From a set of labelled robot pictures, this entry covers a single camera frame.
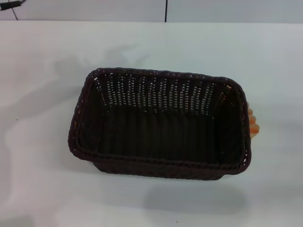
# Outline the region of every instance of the white tabletop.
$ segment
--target white tabletop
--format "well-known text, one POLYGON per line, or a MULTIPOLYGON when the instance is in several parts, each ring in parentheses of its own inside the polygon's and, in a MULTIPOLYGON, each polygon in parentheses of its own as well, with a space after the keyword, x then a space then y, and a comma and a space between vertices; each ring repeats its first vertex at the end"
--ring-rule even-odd
POLYGON ((0 227, 303 226, 303 25, 0 22, 0 227), (237 81, 260 133, 219 181, 109 175, 70 152, 98 67, 237 81))

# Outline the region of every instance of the wall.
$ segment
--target wall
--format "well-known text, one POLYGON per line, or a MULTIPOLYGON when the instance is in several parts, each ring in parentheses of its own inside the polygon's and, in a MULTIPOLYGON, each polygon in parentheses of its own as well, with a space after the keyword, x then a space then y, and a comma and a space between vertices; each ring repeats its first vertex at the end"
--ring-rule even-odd
MULTIPOLYGON (((164 22, 166 0, 27 0, 19 20, 164 22)), ((303 0, 168 0, 167 22, 303 23, 303 0)), ((15 19, 12 11, 0 20, 15 19)))

